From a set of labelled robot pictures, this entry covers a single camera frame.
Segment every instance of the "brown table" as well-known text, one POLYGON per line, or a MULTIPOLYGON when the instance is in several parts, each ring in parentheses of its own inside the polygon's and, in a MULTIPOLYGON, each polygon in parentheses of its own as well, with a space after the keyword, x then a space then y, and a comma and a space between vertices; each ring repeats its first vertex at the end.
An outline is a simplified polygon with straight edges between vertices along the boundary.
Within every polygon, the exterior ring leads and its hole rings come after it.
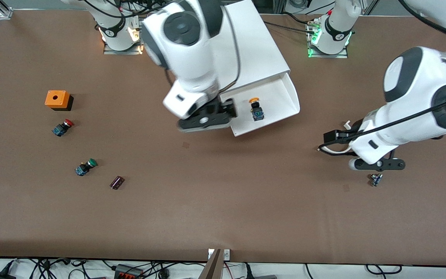
MULTIPOLYGON (((269 21, 301 27, 286 16, 269 21)), ((235 138, 183 134, 147 55, 103 55, 85 11, 16 11, 0 23, 0 255, 446 265, 446 137, 370 172, 316 150, 322 133, 384 104, 388 64, 444 35, 410 17, 363 17, 349 59, 309 59, 303 34, 270 27, 301 112, 235 138), (71 112, 44 106, 75 96, 71 112), (76 122, 58 138, 51 129, 76 122), (99 167, 73 170, 88 158, 99 167), (121 191, 109 188, 126 178, 121 191)))

